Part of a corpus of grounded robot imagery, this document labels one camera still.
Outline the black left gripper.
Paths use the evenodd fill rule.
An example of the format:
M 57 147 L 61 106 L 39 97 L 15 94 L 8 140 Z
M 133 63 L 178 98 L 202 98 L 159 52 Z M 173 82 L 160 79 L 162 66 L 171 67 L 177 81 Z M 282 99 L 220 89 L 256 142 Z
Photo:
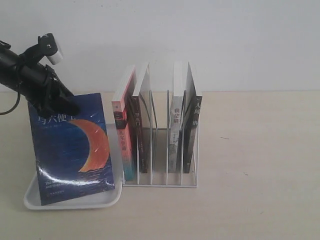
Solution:
M 62 83 L 53 68 L 48 65 L 15 67 L 16 91 L 42 115 L 77 115 L 80 107 L 68 99 Z

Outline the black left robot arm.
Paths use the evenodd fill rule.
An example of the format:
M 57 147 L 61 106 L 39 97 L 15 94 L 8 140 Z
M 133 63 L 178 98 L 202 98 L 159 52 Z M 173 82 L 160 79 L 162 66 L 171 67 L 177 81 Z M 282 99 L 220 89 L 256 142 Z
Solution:
M 80 107 L 70 97 L 74 94 L 60 81 L 55 70 L 40 64 L 46 55 L 40 43 L 21 54 L 11 51 L 11 46 L 0 42 L 0 83 L 17 92 L 43 118 L 57 114 L 76 116 Z

